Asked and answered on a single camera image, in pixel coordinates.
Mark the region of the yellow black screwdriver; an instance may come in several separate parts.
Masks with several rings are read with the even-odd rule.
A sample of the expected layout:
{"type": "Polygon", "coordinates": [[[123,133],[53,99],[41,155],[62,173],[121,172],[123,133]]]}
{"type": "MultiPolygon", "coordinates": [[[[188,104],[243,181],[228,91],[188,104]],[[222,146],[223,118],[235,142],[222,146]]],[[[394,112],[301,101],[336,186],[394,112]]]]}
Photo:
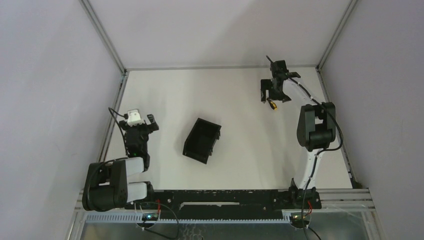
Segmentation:
{"type": "Polygon", "coordinates": [[[278,109],[277,105],[274,103],[273,100],[271,100],[270,98],[267,98],[266,101],[268,102],[272,110],[276,111],[278,109]]]}

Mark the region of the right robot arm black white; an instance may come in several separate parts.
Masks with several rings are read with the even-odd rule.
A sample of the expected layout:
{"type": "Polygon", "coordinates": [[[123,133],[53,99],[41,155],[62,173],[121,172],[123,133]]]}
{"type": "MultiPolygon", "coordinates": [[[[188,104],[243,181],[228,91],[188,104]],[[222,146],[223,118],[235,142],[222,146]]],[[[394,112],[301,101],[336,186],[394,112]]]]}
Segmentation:
{"type": "Polygon", "coordinates": [[[272,110],[277,110],[277,101],[300,105],[296,138],[305,155],[283,196],[293,207],[302,208],[316,194],[315,173],[322,154],[336,139],[335,106],[319,102],[301,83],[301,76],[288,70],[285,60],[270,61],[270,72],[270,79],[260,81],[261,102],[272,110]]]}

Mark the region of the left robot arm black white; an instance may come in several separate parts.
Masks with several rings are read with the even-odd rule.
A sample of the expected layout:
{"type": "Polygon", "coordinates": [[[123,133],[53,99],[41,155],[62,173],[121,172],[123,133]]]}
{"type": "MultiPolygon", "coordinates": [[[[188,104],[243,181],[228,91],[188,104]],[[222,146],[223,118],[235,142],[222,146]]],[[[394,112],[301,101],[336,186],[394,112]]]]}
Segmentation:
{"type": "Polygon", "coordinates": [[[129,181],[130,176],[144,173],[150,167],[149,135],[158,131],[159,125],[152,114],[147,118],[149,123],[133,111],[119,122],[125,157],[89,165],[81,200],[86,211],[106,212],[134,201],[145,209],[155,205],[157,196],[149,181],[129,181]]]}

